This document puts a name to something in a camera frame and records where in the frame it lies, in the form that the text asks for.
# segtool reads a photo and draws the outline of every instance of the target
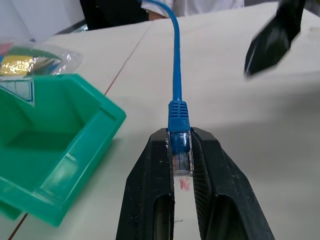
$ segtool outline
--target person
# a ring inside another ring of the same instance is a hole
[[[177,17],[205,14],[227,9],[244,7],[244,0],[158,0],[167,4]],[[168,14],[158,5],[142,1],[141,7],[148,11],[149,20],[168,18]]]

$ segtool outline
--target white table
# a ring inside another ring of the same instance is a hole
[[[320,19],[305,11],[278,68],[243,78],[252,36],[276,8],[180,18],[183,96],[191,125],[213,133],[248,177],[275,238],[318,239]],[[167,126],[172,97],[172,26],[150,24],[107,93],[127,119],[97,171],[59,228],[28,216],[14,240],[115,239],[126,178],[149,136]],[[175,239],[199,239],[194,208],[185,212]]]

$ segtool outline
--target green storage bin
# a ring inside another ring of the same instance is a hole
[[[79,75],[33,79],[34,106],[0,88],[0,211],[58,226],[126,115]]]

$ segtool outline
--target plastic bag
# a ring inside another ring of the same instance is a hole
[[[0,39],[0,78],[73,72],[82,55],[49,44]]]

